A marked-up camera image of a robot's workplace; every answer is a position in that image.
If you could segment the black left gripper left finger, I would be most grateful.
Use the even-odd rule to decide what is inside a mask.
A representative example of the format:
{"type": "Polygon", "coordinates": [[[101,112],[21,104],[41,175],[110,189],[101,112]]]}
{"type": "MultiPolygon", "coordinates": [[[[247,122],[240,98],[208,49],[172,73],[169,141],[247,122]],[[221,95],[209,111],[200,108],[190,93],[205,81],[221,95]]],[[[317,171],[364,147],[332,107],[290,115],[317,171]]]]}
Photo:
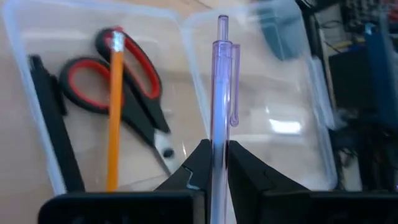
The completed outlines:
{"type": "Polygon", "coordinates": [[[156,190],[200,190],[211,188],[212,147],[209,139],[202,139],[183,164],[156,190]]]}

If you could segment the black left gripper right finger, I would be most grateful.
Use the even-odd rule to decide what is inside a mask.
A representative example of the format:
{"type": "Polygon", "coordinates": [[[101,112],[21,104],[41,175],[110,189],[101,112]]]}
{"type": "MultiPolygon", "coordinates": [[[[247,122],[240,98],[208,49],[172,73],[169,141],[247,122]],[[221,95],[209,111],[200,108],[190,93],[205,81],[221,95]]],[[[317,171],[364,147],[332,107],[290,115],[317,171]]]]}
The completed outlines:
{"type": "Polygon", "coordinates": [[[229,142],[228,182],[233,194],[308,190],[267,165],[237,141],[229,142]]]}

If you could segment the translucent purple click pen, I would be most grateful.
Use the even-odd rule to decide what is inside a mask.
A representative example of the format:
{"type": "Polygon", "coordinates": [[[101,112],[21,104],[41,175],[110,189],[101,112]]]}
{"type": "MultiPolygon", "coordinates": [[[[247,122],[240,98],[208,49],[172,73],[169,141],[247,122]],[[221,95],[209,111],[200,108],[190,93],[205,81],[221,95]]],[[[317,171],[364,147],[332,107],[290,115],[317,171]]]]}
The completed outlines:
{"type": "Polygon", "coordinates": [[[218,17],[218,37],[212,46],[211,145],[212,190],[210,224],[225,224],[229,128],[239,124],[238,98],[241,48],[228,39],[229,17],[218,17]]]}

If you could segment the red and black scissors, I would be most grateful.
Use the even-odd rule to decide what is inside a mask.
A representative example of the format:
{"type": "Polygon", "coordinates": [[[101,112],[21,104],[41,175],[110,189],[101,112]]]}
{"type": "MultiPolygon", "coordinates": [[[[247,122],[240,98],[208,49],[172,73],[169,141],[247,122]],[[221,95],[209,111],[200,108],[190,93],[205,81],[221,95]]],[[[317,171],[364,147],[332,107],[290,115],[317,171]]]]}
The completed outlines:
{"type": "MultiPolygon", "coordinates": [[[[115,28],[107,27],[101,29],[95,37],[95,49],[102,56],[101,59],[86,56],[70,59],[62,67],[58,78],[64,95],[80,108],[93,113],[108,114],[109,106],[79,92],[73,84],[73,77],[77,71],[85,68],[110,80],[111,39],[114,31],[115,28]]],[[[161,108],[162,82],[147,54],[129,35],[125,32],[122,34],[125,49],[139,62],[152,87],[149,93],[146,92],[133,71],[124,65],[121,119],[154,149],[166,173],[172,175],[179,168],[179,162],[169,140],[171,131],[161,108]]]]}

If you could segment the orange pencil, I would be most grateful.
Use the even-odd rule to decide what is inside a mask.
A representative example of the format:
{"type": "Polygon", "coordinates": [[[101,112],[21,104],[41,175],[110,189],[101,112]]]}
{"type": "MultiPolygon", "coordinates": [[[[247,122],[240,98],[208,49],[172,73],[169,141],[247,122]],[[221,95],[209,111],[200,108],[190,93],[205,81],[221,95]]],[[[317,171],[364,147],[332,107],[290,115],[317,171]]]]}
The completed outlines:
{"type": "Polygon", "coordinates": [[[106,182],[106,190],[108,192],[113,192],[118,187],[119,131],[124,63],[124,34],[122,30],[114,30],[111,40],[108,173],[106,182]]]}

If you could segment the black pen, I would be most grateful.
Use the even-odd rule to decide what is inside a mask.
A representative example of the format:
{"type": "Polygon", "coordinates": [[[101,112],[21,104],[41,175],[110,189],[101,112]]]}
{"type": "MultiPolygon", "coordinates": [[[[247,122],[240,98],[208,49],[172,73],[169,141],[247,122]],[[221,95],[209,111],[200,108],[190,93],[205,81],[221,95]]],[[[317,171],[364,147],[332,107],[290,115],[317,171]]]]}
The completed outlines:
{"type": "Polygon", "coordinates": [[[54,194],[84,192],[83,178],[63,120],[67,110],[58,80],[45,68],[39,55],[29,55],[28,59],[40,117],[44,121],[40,132],[45,139],[47,172],[54,194]]]}

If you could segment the clear plastic supply box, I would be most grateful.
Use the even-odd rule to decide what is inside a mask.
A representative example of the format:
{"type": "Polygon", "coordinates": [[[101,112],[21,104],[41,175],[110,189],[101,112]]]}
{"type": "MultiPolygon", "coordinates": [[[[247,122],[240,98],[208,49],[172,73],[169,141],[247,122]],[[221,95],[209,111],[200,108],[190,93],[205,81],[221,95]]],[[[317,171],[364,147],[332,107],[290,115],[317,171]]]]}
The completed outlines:
{"type": "Polygon", "coordinates": [[[162,82],[161,105],[177,167],[210,136],[211,51],[217,18],[229,17],[229,38],[241,46],[238,116],[230,138],[279,172],[312,190],[337,181],[326,122],[315,90],[320,62],[310,56],[299,7],[273,0],[182,17],[177,11],[95,0],[7,0],[4,22],[56,194],[66,180],[58,145],[45,126],[28,57],[38,55],[52,75],[78,56],[96,57],[95,35],[121,26],[147,54],[162,82]]]}

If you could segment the black box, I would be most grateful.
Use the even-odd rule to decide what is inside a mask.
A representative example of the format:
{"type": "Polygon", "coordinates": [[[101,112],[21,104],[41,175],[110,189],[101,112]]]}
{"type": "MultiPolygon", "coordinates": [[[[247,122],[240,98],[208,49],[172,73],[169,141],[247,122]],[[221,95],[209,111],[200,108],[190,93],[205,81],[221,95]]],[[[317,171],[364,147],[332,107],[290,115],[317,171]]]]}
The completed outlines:
{"type": "Polygon", "coordinates": [[[374,111],[376,100],[366,47],[357,47],[329,58],[333,92],[338,108],[374,111]]]}

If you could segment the blue panel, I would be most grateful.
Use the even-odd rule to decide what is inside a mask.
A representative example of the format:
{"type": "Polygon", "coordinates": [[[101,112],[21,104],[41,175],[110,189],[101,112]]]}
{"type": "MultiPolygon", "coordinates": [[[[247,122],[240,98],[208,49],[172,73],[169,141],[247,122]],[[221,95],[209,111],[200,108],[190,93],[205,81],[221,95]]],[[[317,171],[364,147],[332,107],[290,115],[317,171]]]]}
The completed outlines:
{"type": "Polygon", "coordinates": [[[367,23],[364,37],[371,65],[377,119],[384,126],[398,129],[398,76],[388,28],[367,23]]]}

